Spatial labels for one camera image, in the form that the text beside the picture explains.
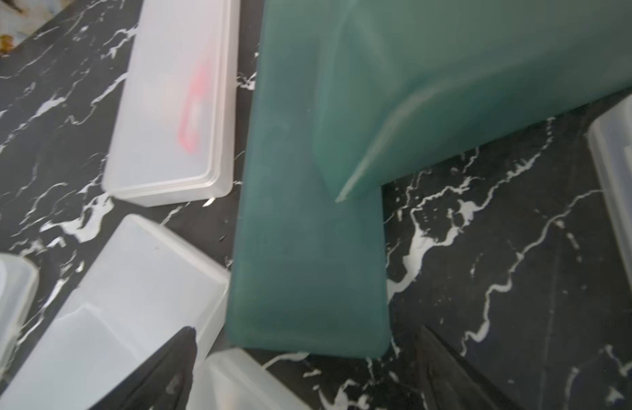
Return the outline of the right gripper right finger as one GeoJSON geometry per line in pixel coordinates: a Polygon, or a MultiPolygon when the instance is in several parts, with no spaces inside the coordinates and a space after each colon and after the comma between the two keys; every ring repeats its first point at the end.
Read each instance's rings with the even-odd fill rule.
{"type": "Polygon", "coordinates": [[[426,409],[519,409],[427,326],[415,343],[418,382],[426,409]]]}

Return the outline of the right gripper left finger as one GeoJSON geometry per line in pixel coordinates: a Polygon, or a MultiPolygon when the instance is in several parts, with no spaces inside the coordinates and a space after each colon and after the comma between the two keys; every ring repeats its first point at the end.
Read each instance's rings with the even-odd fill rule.
{"type": "Polygon", "coordinates": [[[94,409],[185,409],[196,363],[196,329],[185,326],[94,409]]]}

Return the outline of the dark green case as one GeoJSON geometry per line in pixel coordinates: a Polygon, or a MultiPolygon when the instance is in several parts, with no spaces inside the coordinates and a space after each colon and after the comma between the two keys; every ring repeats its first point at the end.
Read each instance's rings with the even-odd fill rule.
{"type": "Polygon", "coordinates": [[[312,152],[331,6],[264,6],[225,328],[246,349],[378,358],[391,339],[382,196],[336,202],[312,152]]]}
{"type": "Polygon", "coordinates": [[[632,87],[632,1],[336,1],[314,156],[343,202],[632,87]]]}

